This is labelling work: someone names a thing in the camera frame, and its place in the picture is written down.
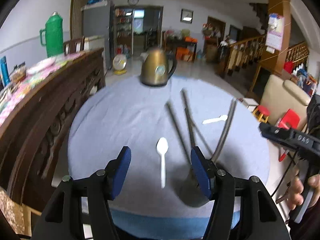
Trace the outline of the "person's right hand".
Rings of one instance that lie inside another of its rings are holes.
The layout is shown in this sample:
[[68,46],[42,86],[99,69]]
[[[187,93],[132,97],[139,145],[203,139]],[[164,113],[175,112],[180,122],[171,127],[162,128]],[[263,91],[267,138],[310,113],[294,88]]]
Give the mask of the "person's right hand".
[[[294,210],[297,206],[302,205],[304,202],[304,198],[302,196],[304,186],[299,179],[298,174],[299,170],[295,170],[287,195],[286,204],[290,210]],[[312,207],[318,202],[319,199],[319,174],[311,176],[308,179],[308,185],[314,189],[313,197],[309,204],[309,207]]]

